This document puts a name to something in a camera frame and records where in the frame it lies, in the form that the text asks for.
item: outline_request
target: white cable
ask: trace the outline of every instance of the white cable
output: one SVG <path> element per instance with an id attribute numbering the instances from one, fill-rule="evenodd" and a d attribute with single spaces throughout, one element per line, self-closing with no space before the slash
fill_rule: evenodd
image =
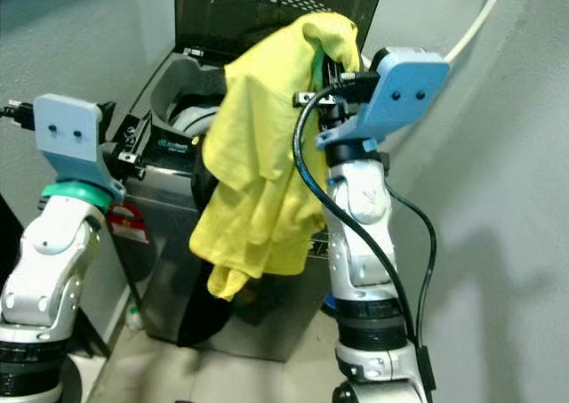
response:
<path id="1" fill-rule="evenodd" d="M 369 60 L 369 58 L 367 56 L 364 56 L 362 54 L 362 62 L 364 63 L 364 71 L 369 70 L 369 68 L 372 66 L 372 62 Z"/>
<path id="2" fill-rule="evenodd" d="M 458 57 L 459 54 L 462 53 L 464 48 L 469 45 L 472 38 L 477 34 L 478 30 L 482 28 L 488 16 L 492 12 L 494 6 L 498 3 L 498 0 L 488 0 L 486 4 L 478 14 L 478 17 L 472 22 L 469 30 L 466 31 L 466 34 L 461 38 L 461 40 L 453 47 L 453 49 L 445 56 L 445 60 L 449 63 L 454 62 L 454 60 Z"/>
<path id="3" fill-rule="evenodd" d="M 486 22 L 488 16 L 490 16 L 494 6 L 496 5 L 496 3 L 498 3 L 498 1 L 499 0 L 486 1 L 486 4 L 478 14 L 477 18 L 474 20 L 474 22 L 472 22 L 472 25 L 470 25 L 469 30 L 466 31 L 466 34 L 462 36 L 461 40 L 445 56 L 445 61 L 452 63 L 456 60 L 459 54 L 462 53 L 462 51 L 466 48 L 466 46 L 469 45 L 470 41 L 472 41 L 472 38 L 474 38 L 477 32 L 482 28 L 484 22 Z"/>

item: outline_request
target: stainless steel washing machine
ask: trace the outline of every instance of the stainless steel washing machine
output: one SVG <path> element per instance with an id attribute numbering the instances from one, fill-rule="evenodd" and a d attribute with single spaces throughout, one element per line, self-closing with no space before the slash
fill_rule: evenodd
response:
<path id="1" fill-rule="evenodd" d="M 149 336 L 177 342 L 199 272 L 200 261 L 188 250 L 199 218 L 191 191 L 196 148 L 191 137 L 169 124 L 178 103 L 192 94 L 221 98 L 223 65 L 307 12 L 350 17 L 358 25 L 361 49 L 378 1 L 175 0 L 175 48 L 115 135 L 123 147 L 117 170 L 124 172 L 128 195 L 109 225 L 140 296 Z M 327 243 L 321 233 L 314 237 L 302 274 L 252 280 L 247 294 L 236 297 L 229 322 L 201 346 L 287 360 L 328 290 Z"/>

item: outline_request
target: washing machine drum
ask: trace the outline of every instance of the washing machine drum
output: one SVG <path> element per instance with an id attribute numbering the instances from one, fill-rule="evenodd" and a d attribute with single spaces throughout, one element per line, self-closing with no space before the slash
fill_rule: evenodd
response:
<path id="1" fill-rule="evenodd" d="M 183 109 L 169 119 L 171 126 L 184 132 L 188 136 L 207 133 L 215 115 L 220 110 L 219 106 L 193 106 Z"/>

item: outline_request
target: label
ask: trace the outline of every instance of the label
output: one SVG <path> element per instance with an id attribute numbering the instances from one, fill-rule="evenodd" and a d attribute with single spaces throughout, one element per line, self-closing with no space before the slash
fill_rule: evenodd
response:
<path id="1" fill-rule="evenodd" d="M 174 141 L 168 141 L 167 139 L 161 139 L 158 141 L 158 146 L 166 148 L 171 152 L 179 152 L 181 154 L 186 154 L 189 151 L 189 146 L 183 143 L 178 143 Z"/>
<path id="2" fill-rule="evenodd" d="M 140 210 L 130 203 L 121 203 L 110 207 L 107 222 L 113 234 L 129 240 L 148 244 L 148 228 Z"/>

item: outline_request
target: brand logo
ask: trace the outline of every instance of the brand logo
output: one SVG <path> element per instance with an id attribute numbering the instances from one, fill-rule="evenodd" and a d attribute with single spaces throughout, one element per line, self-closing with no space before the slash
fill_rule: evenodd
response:
<path id="1" fill-rule="evenodd" d="M 169 151 L 180 152 L 182 154 L 185 154 L 189 151 L 188 145 L 184 145 L 183 143 L 168 141 L 166 139 L 159 140 L 158 145 L 161 146 L 162 148 L 168 149 Z"/>

